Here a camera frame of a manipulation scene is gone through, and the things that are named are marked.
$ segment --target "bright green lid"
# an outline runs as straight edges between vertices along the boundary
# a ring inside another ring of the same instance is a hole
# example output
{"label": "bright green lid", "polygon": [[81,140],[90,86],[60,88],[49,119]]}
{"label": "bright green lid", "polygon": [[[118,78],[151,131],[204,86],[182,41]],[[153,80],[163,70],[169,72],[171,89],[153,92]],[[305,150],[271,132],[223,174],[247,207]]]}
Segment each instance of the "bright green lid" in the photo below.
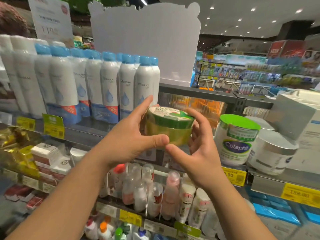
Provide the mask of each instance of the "bright green lid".
{"label": "bright green lid", "polygon": [[123,234],[123,230],[121,227],[118,227],[114,232],[114,238],[115,240],[120,240]]}
{"label": "bright green lid", "polygon": [[172,129],[190,129],[195,119],[182,110],[168,107],[150,107],[147,112],[147,120],[156,125]]}
{"label": "bright green lid", "polygon": [[244,129],[249,129],[249,130],[260,130],[261,126],[258,125],[258,123],[249,120],[246,117],[242,117],[239,115],[235,115],[235,114],[222,114],[220,116],[220,122],[224,123],[224,125],[222,124],[222,127],[228,126],[229,124],[240,127],[240,128],[244,128]]}

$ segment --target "forearm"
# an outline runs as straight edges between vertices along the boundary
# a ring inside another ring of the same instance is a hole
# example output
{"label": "forearm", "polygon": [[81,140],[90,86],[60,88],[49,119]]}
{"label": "forearm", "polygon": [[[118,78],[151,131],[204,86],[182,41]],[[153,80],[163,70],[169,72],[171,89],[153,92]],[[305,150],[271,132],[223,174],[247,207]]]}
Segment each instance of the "forearm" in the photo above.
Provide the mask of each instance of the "forearm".
{"label": "forearm", "polygon": [[92,149],[7,240],[79,240],[108,171]]}
{"label": "forearm", "polygon": [[276,240],[229,182],[223,171],[215,173],[215,182],[205,191],[209,195],[227,239]]}

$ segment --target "pink bottle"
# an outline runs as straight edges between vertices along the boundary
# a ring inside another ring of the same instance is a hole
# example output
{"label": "pink bottle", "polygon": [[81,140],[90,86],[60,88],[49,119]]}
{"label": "pink bottle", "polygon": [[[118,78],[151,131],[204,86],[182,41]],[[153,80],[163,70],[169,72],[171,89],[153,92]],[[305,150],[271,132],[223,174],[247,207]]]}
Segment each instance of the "pink bottle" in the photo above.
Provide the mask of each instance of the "pink bottle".
{"label": "pink bottle", "polygon": [[167,177],[167,185],[164,189],[161,210],[162,217],[167,221],[175,217],[179,200],[179,184],[180,174],[177,171],[170,171]]}

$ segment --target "hand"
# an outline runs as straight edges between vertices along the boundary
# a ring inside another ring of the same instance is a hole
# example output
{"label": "hand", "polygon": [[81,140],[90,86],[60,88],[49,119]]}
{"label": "hand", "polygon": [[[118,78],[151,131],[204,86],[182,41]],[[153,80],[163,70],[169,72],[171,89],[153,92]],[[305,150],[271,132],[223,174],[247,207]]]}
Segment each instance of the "hand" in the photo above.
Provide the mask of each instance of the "hand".
{"label": "hand", "polygon": [[92,149],[107,162],[109,169],[130,162],[145,150],[169,143],[167,135],[143,136],[140,133],[140,122],[152,100],[153,96],[148,96]]}
{"label": "hand", "polygon": [[214,182],[214,175],[223,175],[219,153],[206,117],[194,109],[186,111],[195,118],[188,143],[191,155],[173,144],[166,145],[165,149],[183,167],[190,179],[205,190]]}

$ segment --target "blue bottle cap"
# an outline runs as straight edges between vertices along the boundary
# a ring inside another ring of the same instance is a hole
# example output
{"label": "blue bottle cap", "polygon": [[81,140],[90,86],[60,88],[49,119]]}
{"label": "blue bottle cap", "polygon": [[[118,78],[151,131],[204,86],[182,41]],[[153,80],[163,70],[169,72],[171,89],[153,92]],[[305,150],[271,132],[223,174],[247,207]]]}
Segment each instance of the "blue bottle cap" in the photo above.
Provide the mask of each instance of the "blue bottle cap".
{"label": "blue bottle cap", "polygon": [[116,61],[116,55],[111,52],[103,52],[102,53],[103,60],[105,61]]}
{"label": "blue bottle cap", "polygon": [[100,52],[96,50],[92,50],[90,56],[88,57],[90,60],[101,60]]}
{"label": "blue bottle cap", "polygon": [[146,233],[147,233],[147,231],[145,229],[139,227],[138,234],[139,234],[140,237],[145,236]]}
{"label": "blue bottle cap", "polygon": [[134,57],[128,54],[122,55],[122,63],[123,64],[134,64]]}
{"label": "blue bottle cap", "polygon": [[48,45],[35,43],[34,47],[38,55],[51,55],[51,50]]}
{"label": "blue bottle cap", "polygon": [[117,61],[121,61],[122,62],[122,53],[118,53],[117,54]]}
{"label": "blue bottle cap", "polygon": [[151,57],[151,65],[158,66],[158,58],[157,57],[154,57],[154,56]]}
{"label": "blue bottle cap", "polygon": [[149,56],[140,56],[140,65],[144,67],[151,66],[151,59]]}
{"label": "blue bottle cap", "polygon": [[83,53],[84,53],[84,56],[89,59],[89,57],[91,56],[92,50],[91,49],[85,49],[83,51]]}
{"label": "blue bottle cap", "polygon": [[140,64],[140,56],[134,55],[134,64]]}
{"label": "blue bottle cap", "polygon": [[70,51],[66,47],[62,46],[50,46],[52,56],[56,57],[68,57],[70,56]]}
{"label": "blue bottle cap", "polygon": [[85,58],[85,53],[80,48],[71,48],[71,55],[76,58]]}

